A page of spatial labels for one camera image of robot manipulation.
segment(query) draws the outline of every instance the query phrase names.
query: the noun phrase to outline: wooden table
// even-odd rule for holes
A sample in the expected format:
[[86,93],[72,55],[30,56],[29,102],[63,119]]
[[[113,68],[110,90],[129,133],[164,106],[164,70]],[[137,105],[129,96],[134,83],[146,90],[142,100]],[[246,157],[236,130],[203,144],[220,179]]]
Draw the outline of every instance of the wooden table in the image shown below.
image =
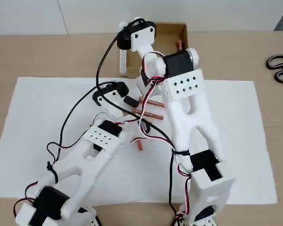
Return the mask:
[[[1,36],[0,136],[18,76],[93,77],[112,38],[113,34]],[[267,57],[283,53],[283,32],[192,32],[189,45],[198,50],[206,79],[255,81],[278,195],[276,205],[228,205],[217,216],[218,225],[283,226],[283,84],[265,68]],[[114,48],[102,76],[118,76],[117,56]],[[14,201],[0,198],[0,226],[15,225]],[[172,217],[166,204],[96,209],[104,226],[167,226]]]

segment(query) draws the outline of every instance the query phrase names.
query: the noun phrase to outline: cable tie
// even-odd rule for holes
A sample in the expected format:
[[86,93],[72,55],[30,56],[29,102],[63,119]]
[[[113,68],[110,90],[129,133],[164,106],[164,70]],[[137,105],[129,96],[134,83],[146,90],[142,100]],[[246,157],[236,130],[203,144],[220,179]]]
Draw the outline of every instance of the cable tie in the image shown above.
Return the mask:
[[47,168],[48,171],[53,173],[53,175],[55,176],[56,184],[57,184],[58,183],[57,172],[53,169],[53,167],[52,167],[52,165],[51,165],[51,163],[49,161],[47,162],[47,167],[46,168]]
[[177,152],[177,151],[172,150],[172,153],[173,153],[173,154],[182,155],[182,156],[188,156],[188,155],[191,155],[191,154],[190,154],[190,152],[189,152],[189,150],[182,151],[182,152]]

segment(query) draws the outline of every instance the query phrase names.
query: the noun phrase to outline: black scissors handle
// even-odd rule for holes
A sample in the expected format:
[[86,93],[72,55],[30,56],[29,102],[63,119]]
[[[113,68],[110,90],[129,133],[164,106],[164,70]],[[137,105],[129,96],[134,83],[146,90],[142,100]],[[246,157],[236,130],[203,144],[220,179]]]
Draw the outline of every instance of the black scissors handle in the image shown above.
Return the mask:
[[[271,56],[267,61],[266,61],[266,67],[270,70],[276,70],[276,69],[280,69],[282,68],[283,69],[283,62],[282,63],[279,63],[279,64],[272,64],[272,61],[275,60],[275,59],[283,59],[283,54],[277,54],[277,55],[273,55]],[[279,71],[275,74],[275,80],[280,82],[280,83],[283,83],[283,79],[281,79],[281,76],[283,75],[283,70],[282,71]]]

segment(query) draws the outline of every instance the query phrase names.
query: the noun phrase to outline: paper sheet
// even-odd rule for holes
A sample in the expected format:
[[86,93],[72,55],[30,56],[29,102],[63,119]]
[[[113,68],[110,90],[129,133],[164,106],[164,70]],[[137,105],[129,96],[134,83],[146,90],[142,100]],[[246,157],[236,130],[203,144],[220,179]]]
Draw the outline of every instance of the paper sheet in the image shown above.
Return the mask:
[[[134,80],[126,80],[131,88]],[[73,104],[94,78],[18,78],[0,140],[0,197],[23,197],[27,184],[40,178],[51,160],[49,141],[58,141],[60,126]],[[206,81],[212,116],[219,129],[236,181],[228,204],[276,203],[275,183],[266,149],[257,94],[251,81]],[[131,96],[140,96],[131,89]],[[92,123],[99,110],[91,96],[74,111],[65,127],[63,144],[71,144]],[[151,111],[164,114],[163,109]],[[167,116],[154,123],[170,135]],[[86,200],[89,205],[126,202],[167,202],[170,148],[159,140],[121,146]],[[191,138],[191,152],[205,150],[199,133]],[[185,178],[174,168],[173,202],[183,202]],[[78,176],[58,184],[70,195]]]

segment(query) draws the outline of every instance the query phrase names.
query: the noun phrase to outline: white wall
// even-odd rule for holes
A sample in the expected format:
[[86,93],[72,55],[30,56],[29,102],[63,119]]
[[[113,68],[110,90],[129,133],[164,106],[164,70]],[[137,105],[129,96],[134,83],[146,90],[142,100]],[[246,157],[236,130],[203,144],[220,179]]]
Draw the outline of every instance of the white wall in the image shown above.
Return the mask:
[[[283,0],[59,0],[69,33],[116,32],[135,16],[191,31],[273,30]],[[58,0],[0,0],[0,34],[64,34]]]
[[0,34],[66,34],[57,0],[0,0]]

